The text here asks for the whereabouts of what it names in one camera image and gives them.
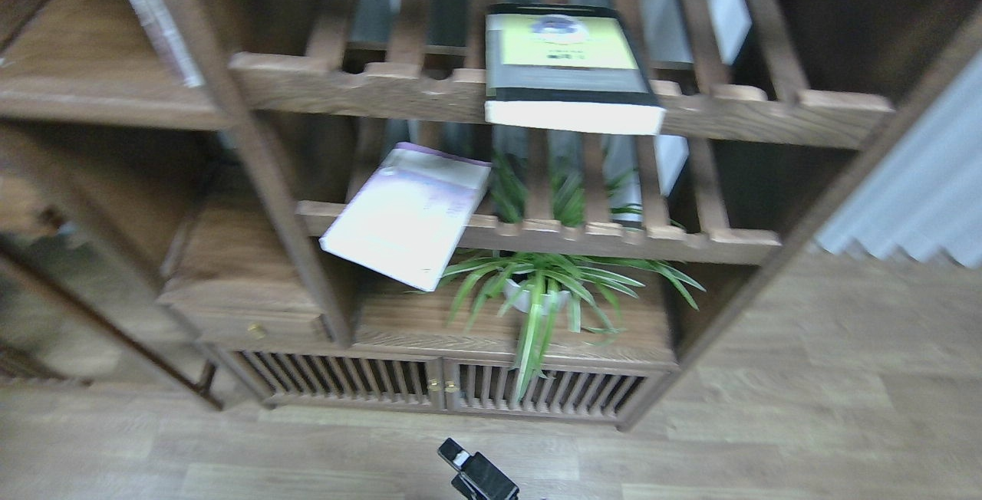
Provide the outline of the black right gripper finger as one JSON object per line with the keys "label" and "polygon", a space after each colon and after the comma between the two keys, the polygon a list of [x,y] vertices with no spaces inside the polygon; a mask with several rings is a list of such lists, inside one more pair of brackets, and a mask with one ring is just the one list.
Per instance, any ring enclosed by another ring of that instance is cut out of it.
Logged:
{"label": "black right gripper finger", "polygon": [[453,438],[437,450],[441,459],[456,471],[454,489],[466,499],[519,499],[519,486],[481,453],[470,453]]}

